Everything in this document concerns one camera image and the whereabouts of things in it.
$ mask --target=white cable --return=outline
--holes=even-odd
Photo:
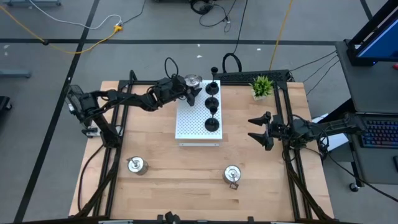
[[[51,18],[51,19],[53,19],[53,20],[55,20],[55,21],[57,21],[57,22],[63,22],[63,23],[72,24],[72,25],[78,25],[78,26],[86,27],[87,29],[98,29],[98,28],[100,28],[100,27],[102,26],[102,24],[104,24],[104,22],[105,22],[107,19],[109,19],[110,17],[113,17],[113,16],[117,16],[117,17],[119,17],[119,22],[118,22],[118,24],[122,24],[122,23],[123,23],[123,22],[122,22],[122,17],[121,17],[121,16],[113,14],[113,15],[110,15],[110,16],[108,16],[107,18],[105,18],[104,21],[102,21],[102,23],[101,23],[99,26],[97,26],[97,27],[88,27],[88,26],[85,26],[84,24],[80,24],[80,23],[78,23],[78,22],[69,22],[69,21],[63,21],[63,20],[60,20],[60,19],[56,19],[56,18],[52,17],[50,14],[47,14],[47,13],[46,13],[45,11],[43,11],[41,8],[39,8],[36,4],[33,3],[32,0],[29,0],[29,1],[30,1],[30,3],[32,3],[32,5],[33,5],[34,7],[36,7],[36,9],[38,9],[40,12],[43,12],[46,16],[48,16],[49,18]]]

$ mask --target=silver can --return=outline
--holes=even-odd
[[[232,189],[238,189],[237,182],[242,176],[242,172],[239,167],[230,165],[223,172],[223,180],[229,184],[229,187]]]
[[[127,159],[127,168],[137,175],[144,175],[148,171],[148,163],[143,158],[134,156]]]

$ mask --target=black desk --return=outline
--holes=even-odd
[[[345,42],[335,44],[351,98],[322,119],[339,119],[343,113],[398,114],[398,71],[393,62],[378,62],[373,67],[353,67]],[[398,184],[398,171],[389,161],[398,149],[361,148],[357,136],[350,137],[354,174],[370,183]]]

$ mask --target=concrete floor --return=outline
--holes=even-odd
[[[95,0],[63,1],[62,7],[46,7],[51,15],[69,21],[85,23]],[[374,14],[386,0],[366,0]],[[101,44],[78,61],[72,83],[83,90],[97,90],[104,80],[127,79],[133,69],[140,80],[164,77],[163,61],[173,57],[180,73],[195,73],[210,78],[212,66],[221,67],[222,57],[234,49],[232,44],[187,44],[183,40],[235,40],[243,13],[244,1],[238,1],[231,11],[231,30],[223,32],[223,24],[201,27],[199,16],[189,5],[178,0],[156,4],[147,0],[141,17],[126,24],[114,39],[121,40],[181,40],[181,44]],[[232,0],[219,4],[227,10]],[[128,18],[141,10],[143,0],[100,0],[93,24],[109,14]],[[289,0],[251,0],[248,3],[241,40],[276,40]],[[46,39],[80,39],[83,28],[51,21],[39,11],[26,7],[9,8],[21,22]],[[212,11],[204,22],[220,18]],[[334,51],[326,42],[351,38],[367,22],[360,0],[296,0],[285,26],[282,40],[299,40],[280,45],[272,69],[295,68]],[[113,30],[117,19],[112,18],[98,30],[91,30],[88,39],[102,39]],[[0,129],[0,223],[12,222],[21,202],[45,133],[73,55],[63,54],[42,44],[10,43],[4,39],[32,38],[22,28],[0,12],[0,68],[24,68],[33,71],[30,79],[2,78],[0,95],[10,96],[14,109],[2,120]],[[74,51],[77,44],[57,44]],[[274,46],[239,45],[236,55],[244,71],[268,70]],[[296,81],[306,79],[326,60],[294,71]],[[237,70],[233,61],[227,70]],[[326,72],[328,66],[305,83],[307,91]],[[349,98],[341,67],[337,64],[308,96],[312,116],[331,112]],[[81,126],[64,105],[52,137],[36,188],[24,221],[65,218],[72,202],[86,139]],[[324,165],[336,218],[346,222],[395,223],[398,205],[375,193],[369,187],[351,193],[352,178],[330,161]],[[398,197],[398,187],[377,185]]]

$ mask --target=wooden tabletop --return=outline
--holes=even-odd
[[[118,82],[103,82],[102,90],[117,88]],[[288,83],[292,111],[310,119],[302,83]],[[133,93],[143,94],[148,86],[134,85]],[[285,102],[280,92],[286,121]],[[180,147],[175,140],[176,103],[169,103],[155,112],[130,107],[121,153],[118,179],[114,192],[111,218],[154,220],[172,211],[182,220],[293,221],[289,186],[282,145],[274,141],[265,151],[247,133],[263,133],[264,127],[248,123],[266,111],[277,114],[275,98],[254,101],[249,86],[222,86],[223,140],[220,147]],[[110,121],[112,111],[105,117]],[[89,139],[82,167],[102,144],[100,138]],[[318,150],[315,142],[307,145]],[[323,167],[318,155],[302,150],[302,163],[307,189],[325,213],[333,217]],[[83,179],[81,204],[84,205],[98,186],[104,149],[90,162]],[[142,176],[127,169],[126,159],[141,156],[149,163]],[[229,189],[222,180],[228,165],[242,170],[239,189]],[[70,214],[77,213],[77,189]],[[301,217],[305,217],[302,196],[297,198]],[[108,190],[103,194],[100,214]]]

